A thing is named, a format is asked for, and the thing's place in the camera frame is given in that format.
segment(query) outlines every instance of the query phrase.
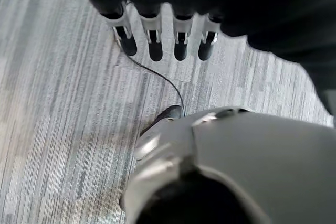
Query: black fingertip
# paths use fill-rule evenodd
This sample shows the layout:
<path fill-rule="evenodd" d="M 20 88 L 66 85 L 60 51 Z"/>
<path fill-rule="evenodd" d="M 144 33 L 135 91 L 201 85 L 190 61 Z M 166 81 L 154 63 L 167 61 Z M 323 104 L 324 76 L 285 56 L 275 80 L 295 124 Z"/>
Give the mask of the black fingertip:
<path fill-rule="evenodd" d="M 214 48 L 214 45 L 211 45 L 211 43 L 203 43 L 201 42 L 200 47 L 198 49 L 198 57 L 200 60 L 207 60 L 210 58 L 212 54 L 212 50 Z"/>
<path fill-rule="evenodd" d="M 175 43 L 174 54 L 177 60 L 184 60 L 187 57 L 187 44 Z"/>
<path fill-rule="evenodd" d="M 127 54 L 128 56 L 135 55 L 138 50 L 133 35 L 130 39 L 128 39 L 127 37 L 122 38 L 120 44 L 125 54 Z"/>
<path fill-rule="evenodd" d="M 149 43 L 149 55 L 153 61 L 160 61 L 162 59 L 162 44 L 160 43 Z"/>

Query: black fabric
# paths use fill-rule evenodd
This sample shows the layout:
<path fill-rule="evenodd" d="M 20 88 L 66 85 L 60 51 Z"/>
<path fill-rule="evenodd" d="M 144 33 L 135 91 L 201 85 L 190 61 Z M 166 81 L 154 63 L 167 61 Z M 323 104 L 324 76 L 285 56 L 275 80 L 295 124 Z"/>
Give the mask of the black fabric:
<path fill-rule="evenodd" d="M 121 0 L 91 0 L 109 14 Z M 142 4 L 172 3 L 201 14 L 220 10 L 222 31 L 248 36 L 249 44 L 300 63 L 331 113 L 325 90 L 336 89 L 336 0 L 131 0 Z"/>

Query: black opening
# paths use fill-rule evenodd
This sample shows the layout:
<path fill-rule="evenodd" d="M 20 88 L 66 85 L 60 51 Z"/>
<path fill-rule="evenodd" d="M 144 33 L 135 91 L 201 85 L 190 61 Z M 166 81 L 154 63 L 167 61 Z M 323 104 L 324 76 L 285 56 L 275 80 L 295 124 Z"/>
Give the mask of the black opening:
<path fill-rule="evenodd" d="M 251 223 L 235 195 L 223 184 L 193 172 L 157 191 L 137 224 Z"/>
<path fill-rule="evenodd" d="M 212 43 L 212 41 L 215 38 L 216 33 L 214 33 L 213 31 L 208 32 L 208 36 L 206 37 L 206 42 L 207 43 Z"/>
<path fill-rule="evenodd" d="M 178 43 L 184 43 L 185 41 L 185 33 L 178 33 Z"/>
<path fill-rule="evenodd" d="M 149 37 L 151 38 L 152 43 L 156 43 L 156 30 L 150 30 Z"/>

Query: robotic finger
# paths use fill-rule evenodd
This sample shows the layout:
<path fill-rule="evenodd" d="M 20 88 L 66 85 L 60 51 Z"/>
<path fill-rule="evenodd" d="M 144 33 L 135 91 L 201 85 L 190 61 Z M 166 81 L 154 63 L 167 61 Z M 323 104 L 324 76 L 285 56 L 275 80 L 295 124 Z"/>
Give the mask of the robotic finger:
<path fill-rule="evenodd" d="M 202 40 L 198 49 L 200 60 L 210 58 L 214 44 L 217 42 L 218 33 L 221 30 L 222 20 L 223 16 L 215 12 L 206 15 L 202 29 Z"/>
<path fill-rule="evenodd" d="M 187 46 L 193 24 L 194 11 L 173 5 L 174 54 L 179 61 L 187 57 Z"/>
<path fill-rule="evenodd" d="M 125 2 L 122 1 L 113 12 L 105 14 L 104 17 L 109 28 L 113 31 L 118 45 L 124 50 L 125 54 L 129 56 L 135 55 L 137 47 L 126 12 Z"/>
<path fill-rule="evenodd" d="M 145 32 L 149 55 L 153 61 L 162 59 L 162 42 L 161 42 L 161 5 L 142 5 L 135 3 L 140 14 L 141 23 Z"/>

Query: striped carpet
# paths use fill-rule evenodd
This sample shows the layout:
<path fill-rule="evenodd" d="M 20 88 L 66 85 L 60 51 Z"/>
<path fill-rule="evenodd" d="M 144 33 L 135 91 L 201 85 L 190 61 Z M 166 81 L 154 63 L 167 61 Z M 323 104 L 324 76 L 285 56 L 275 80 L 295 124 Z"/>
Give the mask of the striped carpet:
<path fill-rule="evenodd" d="M 135 56 L 171 78 L 187 112 L 224 105 L 331 125 L 302 69 L 220 36 L 197 58 L 173 56 L 163 7 L 163 60 L 151 62 L 129 6 Z M 131 63 L 88 0 L 0 0 L 0 223 L 124 223 L 121 189 L 139 130 L 179 103 L 162 79 Z"/>

